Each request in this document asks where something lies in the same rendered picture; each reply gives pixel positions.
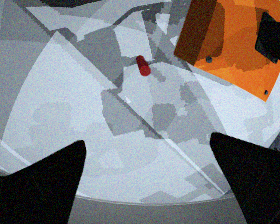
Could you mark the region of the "dark red peg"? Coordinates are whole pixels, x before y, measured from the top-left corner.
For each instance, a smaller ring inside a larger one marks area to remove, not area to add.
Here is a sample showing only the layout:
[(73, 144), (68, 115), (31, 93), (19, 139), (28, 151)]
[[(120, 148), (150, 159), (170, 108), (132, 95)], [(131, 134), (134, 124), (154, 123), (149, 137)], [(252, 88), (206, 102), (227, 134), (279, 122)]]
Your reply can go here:
[(137, 68), (139, 68), (140, 76), (142, 77), (149, 76), (151, 69), (149, 67), (149, 64), (146, 63), (145, 58), (142, 56), (136, 56), (136, 63), (137, 63)]

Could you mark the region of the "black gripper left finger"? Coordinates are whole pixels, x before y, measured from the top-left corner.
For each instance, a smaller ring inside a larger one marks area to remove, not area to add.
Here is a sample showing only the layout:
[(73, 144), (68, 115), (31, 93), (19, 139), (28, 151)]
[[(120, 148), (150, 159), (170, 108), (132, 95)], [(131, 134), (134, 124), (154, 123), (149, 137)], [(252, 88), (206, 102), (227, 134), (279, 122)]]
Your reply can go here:
[(84, 139), (0, 176), (0, 214), (9, 224), (67, 224), (86, 161)]

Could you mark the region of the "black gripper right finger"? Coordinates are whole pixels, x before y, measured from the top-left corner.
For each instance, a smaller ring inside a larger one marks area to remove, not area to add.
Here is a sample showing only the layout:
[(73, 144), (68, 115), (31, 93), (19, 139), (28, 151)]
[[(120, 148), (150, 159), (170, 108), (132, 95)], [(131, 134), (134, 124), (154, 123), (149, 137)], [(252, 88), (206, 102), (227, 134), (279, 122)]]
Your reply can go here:
[(280, 151), (212, 132), (211, 152), (247, 224), (274, 224), (280, 213)]

